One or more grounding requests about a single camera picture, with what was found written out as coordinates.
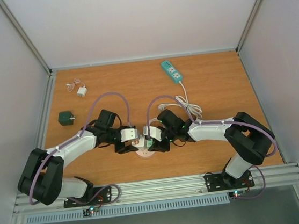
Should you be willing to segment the white cube adapter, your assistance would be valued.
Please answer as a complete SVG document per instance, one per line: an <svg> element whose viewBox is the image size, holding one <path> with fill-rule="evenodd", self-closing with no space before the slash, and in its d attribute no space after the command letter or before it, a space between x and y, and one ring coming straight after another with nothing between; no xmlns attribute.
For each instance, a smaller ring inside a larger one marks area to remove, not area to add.
<svg viewBox="0 0 299 224"><path fill-rule="evenodd" d="M139 138L132 141L132 146L134 146L139 151L143 151L146 149L145 143L146 143L145 136L140 135Z"/></svg>

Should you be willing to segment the dark green dragon cube adapter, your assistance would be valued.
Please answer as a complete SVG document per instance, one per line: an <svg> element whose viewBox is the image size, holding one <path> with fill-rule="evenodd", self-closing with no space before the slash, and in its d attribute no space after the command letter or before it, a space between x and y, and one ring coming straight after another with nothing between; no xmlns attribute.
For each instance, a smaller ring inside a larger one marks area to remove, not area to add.
<svg viewBox="0 0 299 224"><path fill-rule="evenodd" d="M61 126L70 126L74 124L75 116L71 111L62 111L59 113L58 122Z"/></svg>

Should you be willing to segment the teal power strip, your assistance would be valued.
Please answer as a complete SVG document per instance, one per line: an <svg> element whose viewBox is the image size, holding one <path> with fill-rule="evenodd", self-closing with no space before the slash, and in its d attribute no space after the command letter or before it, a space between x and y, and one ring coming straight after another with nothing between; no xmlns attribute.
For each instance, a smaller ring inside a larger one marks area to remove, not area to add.
<svg viewBox="0 0 299 224"><path fill-rule="evenodd" d="M172 79L175 84L180 84L183 80L183 76L178 70L173 66L173 64L165 60L161 62L161 68L164 70L164 72L168 75L170 79Z"/></svg>

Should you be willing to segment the pink round power socket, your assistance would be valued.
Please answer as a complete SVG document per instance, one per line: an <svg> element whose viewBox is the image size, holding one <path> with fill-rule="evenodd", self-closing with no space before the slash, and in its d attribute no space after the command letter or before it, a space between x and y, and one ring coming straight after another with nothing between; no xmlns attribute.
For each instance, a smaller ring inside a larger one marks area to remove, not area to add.
<svg viewBox="0 0 299 224"><path fill-rule="evenodd" d="M142 159L148 159L148 158L152 158L152 156L154 156L155 151L138 150L135 153Z"/></svg>

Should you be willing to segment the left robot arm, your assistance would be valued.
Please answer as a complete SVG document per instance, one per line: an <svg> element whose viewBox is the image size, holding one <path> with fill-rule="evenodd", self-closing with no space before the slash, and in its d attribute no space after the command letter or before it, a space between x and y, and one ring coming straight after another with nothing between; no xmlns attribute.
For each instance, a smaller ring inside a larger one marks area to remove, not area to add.
<svg viewBox="0 0 299 224"><path fill-rule="evenodd" d="M139 138L138 130L124 125L113 128L119 118L114 112L101 110L97 119L64 143L47 150L35 148L26 161L18 191L28 195L32 205L50 205L58 198L70 198L83 205L92 203L96 196L93 183L81 177L65 178L63 172L70 163L95 148L113 145L118 154L137 151L131 141Z"/></svg>

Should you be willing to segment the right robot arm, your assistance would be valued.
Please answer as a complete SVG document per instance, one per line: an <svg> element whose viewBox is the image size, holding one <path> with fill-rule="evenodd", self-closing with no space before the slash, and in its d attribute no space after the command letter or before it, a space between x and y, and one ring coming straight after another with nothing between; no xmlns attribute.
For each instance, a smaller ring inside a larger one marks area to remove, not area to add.
<svg viewBox="0 0 299 224"><path fill-rule="evenodd" d="M253 165L261 165L266 157L270 157L270 147L273 153L277 151L274 134L245 112L238 112L235 117L225 120L194 120L183 121L172 111L162 111L157 120L160 127L147 124L143 128L143 135L152 140L149 151L170 151L170 144L179 140L185 142L199 142L214 140L228 142L236 151L225 165L221 175L217 178L220 185L232 189L242 180L242 176Z"/></svg>

